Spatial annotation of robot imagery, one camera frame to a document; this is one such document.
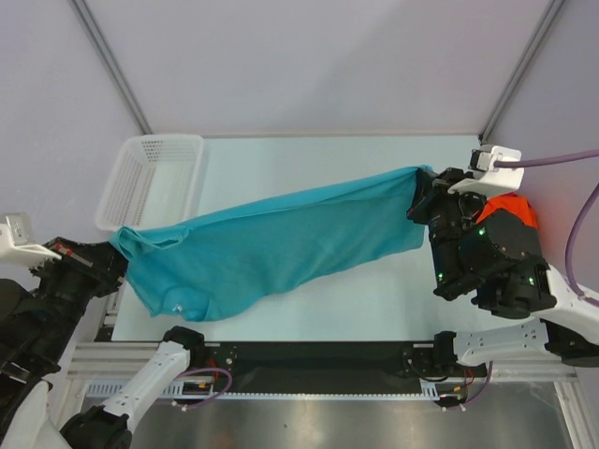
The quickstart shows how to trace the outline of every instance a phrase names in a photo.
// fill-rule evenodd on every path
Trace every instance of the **plastic basket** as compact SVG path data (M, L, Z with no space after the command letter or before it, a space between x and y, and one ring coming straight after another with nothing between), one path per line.
M100 200L95 225L104 231L174 225L195 215L204 140L155 135L124 143Z

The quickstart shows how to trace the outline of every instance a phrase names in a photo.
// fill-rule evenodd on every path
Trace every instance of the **orange cloth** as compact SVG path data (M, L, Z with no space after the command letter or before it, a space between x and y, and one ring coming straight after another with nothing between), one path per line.
M476 219L477 223L482 222L485 218L491 215L498 209L505 209L518 216L522 222L531 227L539 228L539 222L536 219L536 212L526 197L516 194L505 194L495 196L487 201L487 205Z

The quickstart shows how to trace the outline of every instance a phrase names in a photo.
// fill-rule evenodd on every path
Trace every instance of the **white table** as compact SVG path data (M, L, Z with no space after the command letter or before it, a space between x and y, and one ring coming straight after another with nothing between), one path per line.
M303 189L428 164L466 167L476 137L245 138L206 141L208 164L197 214ZM175 325L206 340L427 340L441 330L505 326L470 304L432 294L431 248L394 254L260 299L248 311L213 323L154 318L124 290L113 340L161 340Z

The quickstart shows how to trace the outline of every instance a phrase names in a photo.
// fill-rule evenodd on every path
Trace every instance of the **metal floor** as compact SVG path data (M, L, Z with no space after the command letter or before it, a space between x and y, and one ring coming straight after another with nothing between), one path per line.
M154 405L132 445L133 449L471 447L572 448L553 384L492 384L466 413L443 413L432 403L415 401L217 400L185 413Z

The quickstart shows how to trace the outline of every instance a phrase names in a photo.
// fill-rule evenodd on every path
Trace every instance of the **teal fabric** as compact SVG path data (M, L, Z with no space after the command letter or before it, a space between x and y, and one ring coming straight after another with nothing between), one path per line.
M123 227L110 243L129 260L126 278L152 316L222 320L263 296L421 246L424 227L405 218L416 170L276 196L161 229Z

